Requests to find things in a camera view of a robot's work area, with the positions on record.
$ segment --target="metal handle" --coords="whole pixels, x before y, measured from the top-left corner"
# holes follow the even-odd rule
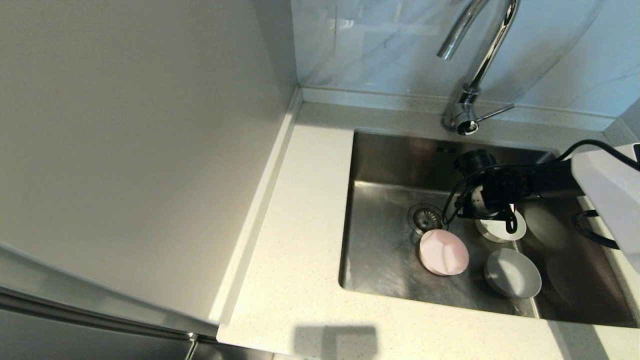
[[[503,108],[501,108],[501,109],[498,109],[498,110],[492,111],[492,112],[490,112],[490,113],[488,113],[488,114],[486,114],[486,115],[483,115],[483,116],[479,117],[479,118],[476,120],[476,122],[480,122],[480,121],[482,121],[482,120],[486,120],[486,119],[488,119],[488,118],[490,118],[490,117],[494,117],[494,116],[496,116],[496,115],[498,115],[498,114],[504,113],[505,111],[511,110],[511,109],[513,109],[513,108],[515,108],[515,107],[516,107],[516,106],[515,106],[515,104],[509,104],[509,105],[507,105],[507,106],[505,106],[505,107],[503,107]]]

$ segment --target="marble backsplash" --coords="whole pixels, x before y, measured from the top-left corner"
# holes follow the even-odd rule
[[[493,36],[491,1],[436,56],[467,0],[291,0],[303,86],[450,97]],[[482,100],[619,116],[640,96],[640,1],[521,0]]]

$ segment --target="quartz countertop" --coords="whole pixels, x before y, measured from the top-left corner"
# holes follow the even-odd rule
[[[218,340],[321,359],[639,359],[640,330],[348,291],[338,282],[355,129],[460,141],[438,115],[303,104]],[[563,151],[602,133],[491,119],[465,141]],[[624,262],[620,254],[612,254]],[[626,287],[640,282],[627,264]]]

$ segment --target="kitchen sink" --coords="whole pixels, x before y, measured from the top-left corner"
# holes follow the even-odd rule
[[[449,277],[428,272],[417,257],[425,222],[437,220],[462,179],[453,163],[464,152],[486,149],[498,163],[534,164],[547,151],[355,133],[340,285],[352,291],[568,322],[638,327],[600,245],[573,228],[577,199],[526,202],[516,207],[526,235],[509,244],[484,239],[473,220],[457,218],[448,230],[468,248],[470,263]],[[508,299],[485,281],[489,254],[509,248],[538,267],[542,289],[531,299]]]

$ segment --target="faucet spout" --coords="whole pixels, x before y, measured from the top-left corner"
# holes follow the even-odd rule
[[[462,11],[458,20],[453,28],[449,32],[447,39],[442,44],[438,56],[450,60],[456,49],[462,42],[462,39],[467,34],[467,30],[473,24],[473,21],[477,18],[489,0],[471,0],[469,4]],[[513,105],[506,106],[499,111],[494,111],[487,116],[478,118],[474,110],[474,102],[478,95],[480,95],[480,82],[484,79],[484,75],[489,66],[493,62],[500,45],[507,36],[509,29],[516,17],[518,7],[520,6],[519,0],[505,0],[504,1],[504,16],[502,21],[498,25],[498,29],[493,36],[493,40],[486,51],[486,54],[480,62],[478,69],[476,70],[474,77],[468,83],[465,83],[462,87],[462,94],[456,104],[449,106],[449,114],[442,119],[442,125],[444,128],[450,131],[455,131],[460,135],[471,135],[478,130],[478,123],[484,119],[488,119],[494,115],[498,115],[504,111],[513,108]]]
[[[489,0],[473,0],[465,7],[460,16],[458,16],[455,25],[451,28],[446,40],[442,43],[442,47],[438,52],[439,57],[445,60],[451,60],[451,58],[453,58],[460,42],[462,42],[462,39],[467,34],[467,30],[469,30],[471,24],[473,24],[478,14],[488,2]]]
[[[473,24],[473,21],[477,18],[478,14],[480,14],[488,1],[489,0],[471,0],[471,2],[458,17],[458,20],[456,21],[453,28],[451,28],[449,35],[442,44],[442,47],[438,52],[439,57],[445,60],[450,60],[453,57],[453,54],[456,52],[456,49],[460,45],[460,42],[465,37],[465,34],[467,34],[467,30],[469,30],[471,24]],[[493,41],[491,41],[491,44],[489,45],[489,48],[487,49],[483,60],[480,62],[480,66],[478,66],[473,79],[468,83],[468,87],[472,90],[475,90],[475,92],[479,92],[480,82],[482,82],[482,79],[489,69],[491,62],[493,62],[495,55],[500,49],[500,45],[502,45],[504,38],[507,36],[513,20],[516,17],[516,12],[518,12],[519,6],[519,0],[505,1],[504,16],[502,17],[502,21],[500,22],[498,29],[495,32]]]

